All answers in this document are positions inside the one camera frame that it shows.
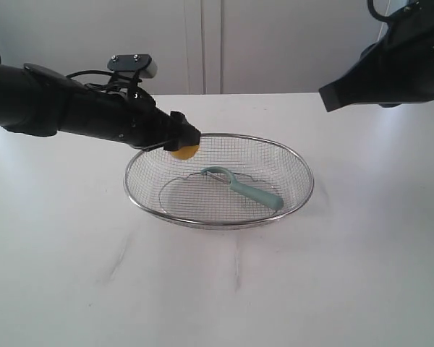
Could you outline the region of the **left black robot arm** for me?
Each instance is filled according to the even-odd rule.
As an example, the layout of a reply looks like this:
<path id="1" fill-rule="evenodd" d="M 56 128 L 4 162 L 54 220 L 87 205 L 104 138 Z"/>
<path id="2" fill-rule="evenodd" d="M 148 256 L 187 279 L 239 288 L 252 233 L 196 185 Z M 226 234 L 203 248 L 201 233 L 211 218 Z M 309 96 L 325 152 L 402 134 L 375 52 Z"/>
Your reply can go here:
<path id="1" fill-rule="evenodd" d="M 169 152 L 199 145 L 201 133 L 178 111 L 165 113 L 144 90 L 100 91 L 34 64 L 0 64 L 0 127 L 52 137 L 78 134 Z"/>

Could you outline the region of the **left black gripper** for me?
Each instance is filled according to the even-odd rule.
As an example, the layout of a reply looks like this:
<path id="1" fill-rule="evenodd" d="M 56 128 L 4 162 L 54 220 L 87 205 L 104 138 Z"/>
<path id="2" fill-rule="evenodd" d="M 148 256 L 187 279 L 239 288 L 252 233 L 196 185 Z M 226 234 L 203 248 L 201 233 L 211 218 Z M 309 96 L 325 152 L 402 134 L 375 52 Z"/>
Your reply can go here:
<path id="1" fill-rule="evenodd" d="M 65 82 L 64 132 L 139 148 L 163 145 L 165 151 L 200 144 L 201 132 L 183 113 L 164 113 L 151 95 L 131 82 L 109 87 L 84 85 L 68 77 Z"/>

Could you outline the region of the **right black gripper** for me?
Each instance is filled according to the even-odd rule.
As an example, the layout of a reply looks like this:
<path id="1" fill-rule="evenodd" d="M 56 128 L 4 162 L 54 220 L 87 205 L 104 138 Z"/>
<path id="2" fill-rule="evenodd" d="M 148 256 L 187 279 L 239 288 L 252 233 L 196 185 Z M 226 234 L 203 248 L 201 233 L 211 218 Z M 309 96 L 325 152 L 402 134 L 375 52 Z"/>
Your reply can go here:
<path id="1" fill-rule="evenodd" d="M 318 90 L 326 111 L 434 100 L 434 1 L 407 1 L 391 14 L 368 1 L 367 9 L 386 32 L 343 76 Z"/>

